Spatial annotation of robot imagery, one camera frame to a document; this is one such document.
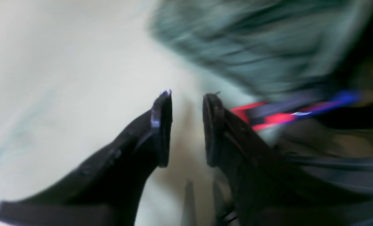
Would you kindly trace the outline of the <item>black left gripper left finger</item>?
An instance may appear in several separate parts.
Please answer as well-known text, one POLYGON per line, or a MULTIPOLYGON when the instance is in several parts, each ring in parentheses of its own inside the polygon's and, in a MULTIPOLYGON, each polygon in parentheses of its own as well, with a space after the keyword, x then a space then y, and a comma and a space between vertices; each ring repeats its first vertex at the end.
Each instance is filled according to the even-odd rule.
POLYGON ((133 226, 147 179, 168 165, 171 127, 172 94, 164 91, 63 179, 29 198, 0 202, 0 224, 133 226))

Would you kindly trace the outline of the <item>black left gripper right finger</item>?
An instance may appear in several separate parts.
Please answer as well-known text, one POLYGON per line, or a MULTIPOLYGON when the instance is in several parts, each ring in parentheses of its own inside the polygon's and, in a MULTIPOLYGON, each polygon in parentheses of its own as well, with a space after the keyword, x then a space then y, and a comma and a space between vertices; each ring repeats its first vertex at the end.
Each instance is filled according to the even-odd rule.
POLYGON ((215 94, 203 122, 207 163, 227 177, 241 226, 373 226, 373 158, 281 155, 215 94))

